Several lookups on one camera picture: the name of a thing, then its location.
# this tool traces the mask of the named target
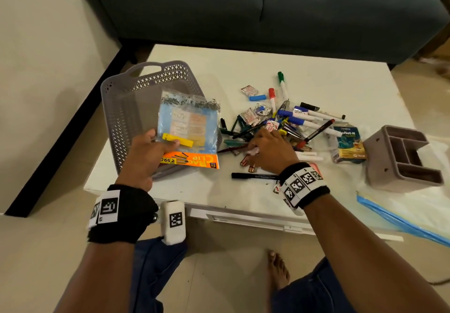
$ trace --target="wall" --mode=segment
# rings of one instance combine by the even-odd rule
[[[0,213],[118,51],[85,0],[0,0]]]

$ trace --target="basket handle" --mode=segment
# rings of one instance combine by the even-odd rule
[[[136,71],[136,70],[138,70],[138,69],[142,69],[143,67],[146,67],[146,66],[159,66],[159,67],[161,67],[161,70],[164,68],[164,65],[165,65],[166,63],[158,63],[158,62],[142,62],[142,63],[139,63],[139,64],[136,64],[135,66],[132,66],[130,69],[128,69],[126,72],[124,72],[123,74],[124,75],[130,75],[133,71]]]

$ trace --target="yellow plastic clip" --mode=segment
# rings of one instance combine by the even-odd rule
[[[194,142],[192,140],[183,139],[183,138],[180,138],[175,135],[168,134],[168,133],[164,133],[162,135],[162,138],[167,141],[179,140],[181,145],[188,146],[188,147],[192,147],[194,145]]]

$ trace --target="blue marker cap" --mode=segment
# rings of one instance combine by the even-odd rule
[[[290,111],[283,111],[282,109],[279,109],[277,112],[278,116],[292,116],[293,113]]]
[[[267,96],[265,94],[264,95],[256,95],[256,96],[250,96],[248,99],[250,101],[262,101],[262,100],[266,100]]]
[[[302,125],[305,121],[303,119],[299,119],[294,116],[290,116],[290,117],[288,117],[288,122],[295,123],[296,125]]]

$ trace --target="wrist band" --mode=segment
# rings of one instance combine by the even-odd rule
[[[303,162],[287,167],[280,174],[280,184],[285,202],[291,209],[303,209],[318,197],[330,193],[322,176]]]
[[[157,211],[158,206],[146,191],[127,185],[110,185],[95,201],[88,224],[88,241],[134,244],[155,221]]]

